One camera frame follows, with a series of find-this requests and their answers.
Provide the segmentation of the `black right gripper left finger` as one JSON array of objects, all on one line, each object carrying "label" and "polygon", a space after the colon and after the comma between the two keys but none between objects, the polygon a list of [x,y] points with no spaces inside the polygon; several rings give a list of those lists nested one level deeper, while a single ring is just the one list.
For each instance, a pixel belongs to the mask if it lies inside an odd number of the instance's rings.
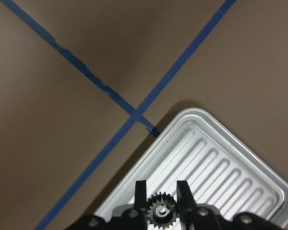
[{"label": "black right gripper left finger", "polygon": [[139,230],[147,229],[147,194],[146,180],[139,180],[135,183],[134,209],[138,211],[137,226]]}]

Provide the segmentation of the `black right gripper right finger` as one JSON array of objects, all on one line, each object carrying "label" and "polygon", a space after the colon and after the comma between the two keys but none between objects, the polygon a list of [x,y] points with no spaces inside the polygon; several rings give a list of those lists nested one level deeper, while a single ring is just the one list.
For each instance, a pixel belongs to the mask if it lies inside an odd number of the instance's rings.
[{"label": "black right gripper right finger", "polygon": [[197,204],[187,181],[177,181],[177,205],[182,230],[198,230]]}]

